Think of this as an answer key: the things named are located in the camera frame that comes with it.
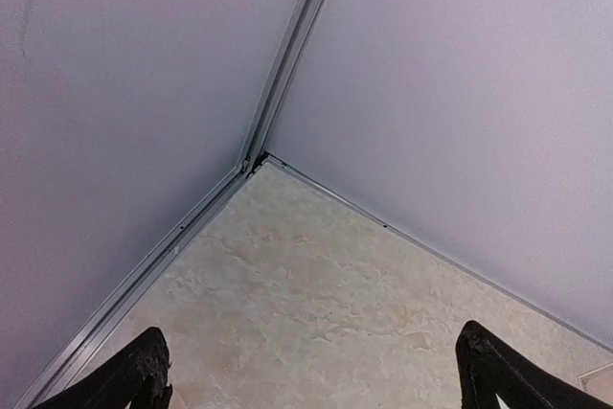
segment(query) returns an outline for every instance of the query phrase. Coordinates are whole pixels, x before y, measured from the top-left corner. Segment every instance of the white wall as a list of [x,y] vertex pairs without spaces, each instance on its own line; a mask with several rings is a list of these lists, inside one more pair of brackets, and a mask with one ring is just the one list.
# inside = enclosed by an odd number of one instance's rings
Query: white wall
[[613,0],[329,0],[269,150],[613,346],[612,70]]
[[296,1],[0,0],[0,405],[237,163]]

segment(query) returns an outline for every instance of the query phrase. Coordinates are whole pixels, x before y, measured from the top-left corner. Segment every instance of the tile floor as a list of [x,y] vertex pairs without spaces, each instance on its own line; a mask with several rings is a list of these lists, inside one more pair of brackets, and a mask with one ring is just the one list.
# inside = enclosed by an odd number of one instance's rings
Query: tile floor
[[474,318],[577,385],[613,356],[271,165],[191,243],[83,374],[150,325],[173,408],[458,408]]

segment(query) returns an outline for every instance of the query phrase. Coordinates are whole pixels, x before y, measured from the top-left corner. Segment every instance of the marble pattern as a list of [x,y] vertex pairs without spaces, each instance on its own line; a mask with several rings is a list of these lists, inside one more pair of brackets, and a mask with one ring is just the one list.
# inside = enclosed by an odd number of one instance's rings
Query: marble pattern
[[150,325],[173,408],[457,408],[476,319],[577,384],[609,352],[265,165],[132,309],[84,374]]

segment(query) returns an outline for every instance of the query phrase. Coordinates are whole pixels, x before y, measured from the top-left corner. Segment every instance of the beige floor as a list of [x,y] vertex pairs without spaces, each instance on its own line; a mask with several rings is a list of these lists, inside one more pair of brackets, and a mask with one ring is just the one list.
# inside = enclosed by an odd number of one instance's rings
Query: beige floor
[[458,408],[454,342],[470,318],[575,385],[613,360],[267,165],[88,369],[156,325],[175,408]]

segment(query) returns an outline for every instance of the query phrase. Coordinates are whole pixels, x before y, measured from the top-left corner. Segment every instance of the metal frame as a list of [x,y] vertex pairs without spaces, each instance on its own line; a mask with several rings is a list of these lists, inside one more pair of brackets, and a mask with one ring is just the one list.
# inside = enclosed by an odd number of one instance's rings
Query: metal frame
[[153,282],[257,170],[265,154],[264,147],[273,121],[325,1],[298,0],[264,86],[238,165],[132,270],[43,371],[15,409],[28,409],[68,387]]
[[479,280],[481,283],[487,284],[489,287],[492,287],[493,289],[495,289],[498,292],[504,294],[505,296],[514,299],[516,302],[520,303],[521,305],[526,306],[526,307],[530,308],[531,310],[536,311],[537,313],[540,313],[545,318],[547,318],[547,319],[549,319],[549,320],[559,324],[563,328],[566,328],[566,329],[574,332],[578,336],[584,338],[585,340],[588,340],[588,341],[592,342],[593,344],[601,347],[602,349],[607,350],[608,352],[612,352],[613,353],[613,348],[611,348],[611,347],[609,347],[607,345],[604,345],[603,343],[601,343],[597,339],[587,335],[585,332],[582,332],[581,330],[579,330],[579,329],[569,325],[568,323],[565,323],[564,321],[556,318],[555,316],[552,316],[550,313],[548,313],[545,310],[543,310],[543,309],[541,309],[541,308],[531,304],[530,302],[525,301],[524,299],[521,299],[520,297],[517,297],[512,292],[509,292],[505,288],[503,288],[503,287],[501,287],[501,286],[499,286],[497,284],[494,284],[493,282],[483,278],[481,275],[479,275],[479,274],[477,274],[477,273],[467,269],[466,267],[463,267],[463,266],[459,265],[457,262],[453,261],[448,256],[446,256],[446,255],[440,253],[439,251],[431,248],[430,246],[428,246],[427,244],[423,243],[422,241],[420,241],[418,239],[415,239],[415,238],[411,237],[408,234],[405,234],[404,232],[402,232],[398,228],[394,227],[393,225],[388,224],[384,220],[381,220],[378,217],[376,217],[375,215],[370,214],[368,211],[365,211],[362,208],[360,208],[359,206],[354,205],[353,203],[351,203],[346,198],[343,198],[341,195],[339,195],[337,193],[334,193],[333,191],[328,189],[326,186],[323,186],[319,182],[311,179],[310,177],[306,176],[305,174],[302,174],[300,171],[295,170],[294,168],[289,166],[286,162],[284,162],[283,160],[280,160],[279,158],[275,157],[274,155],[266,154],[265,158],[262,160],[262,164],[263,165],[270,164],[270,165],[273,165],[273,166],[279,168],[280,170],[283,170],[284,172],[286,172],[290,176],[294,177],[295,179],[297,179],[297,180],[303,182],[304,184],[307,184],[311,188],[315,189],[317,192],[323,193],[324,195],[326,195],[326,196],[328,196],[328,197],[330,197],[330,198],[340,202],[341,204],[343,204],[346,207],[350,208],[351,210],[355,211],[359,215],[362,215],[362,216],[366,217],[368,220],[374,222],[375,224],[380,225],[384,229],[389,230],[390,232],[392,232],[396,236],[409,241],[410,243],[416,245],[419,249],[421,249],[421,250],[425,251],[426,253],[434,256],[435,258],[453,265],[454,267],[456,267],[457,269],[459,269],[462,272],[466,273],[470,277]]

